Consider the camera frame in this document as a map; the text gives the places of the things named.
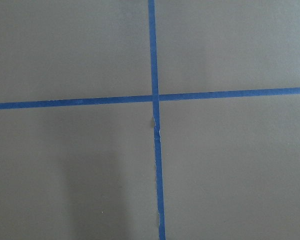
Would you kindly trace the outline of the blue tape strip lengthwise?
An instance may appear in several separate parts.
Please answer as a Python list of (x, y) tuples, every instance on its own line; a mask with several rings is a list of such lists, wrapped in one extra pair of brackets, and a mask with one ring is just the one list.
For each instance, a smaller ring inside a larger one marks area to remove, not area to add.
[(159, 78), (158, 78), (155, 2), (153, 0), (148, 1), (148, 20), (149, 20), (149, 43), (150, 43), (152, 115), (154, 121), (153, 135), (154, 135), (157, 210), (158, 210), (158, 235), (160, 240), (165, 240), (166, 229), (165, 229), (165, 208), (164, 208), (164, 185), (163, 185), (163, 170), (162, 170), (162, 146), (161, 146), (161, 135), (160, 135), (160, 131), (161, 131), (160, 95), (159, 95)]

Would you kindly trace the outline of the blue tape strip crosswise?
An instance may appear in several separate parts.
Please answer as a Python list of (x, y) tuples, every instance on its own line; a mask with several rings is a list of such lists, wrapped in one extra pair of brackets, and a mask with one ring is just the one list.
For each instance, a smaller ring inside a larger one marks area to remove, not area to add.
[[(300, 94), (300, 87), (289, 87), (289, 88), (160, 94), (158, 100), (160, 102), (166, 102), (166, 101), (181, 101), (181, 100), (241, 98), (241, 97), (260, 97), (260, 96), (299, 95), (299, 94)], [(114, 97), (97, 97), (97, 98), (59, 99), (59, 100), (0, 102), (0, 110), (125, 104), (125, 103), (146, 103), (146, 102), (151, 102), (152, 100), (153, 97), (151, 95), (134, 95), (134, 96), (114, 96)]]

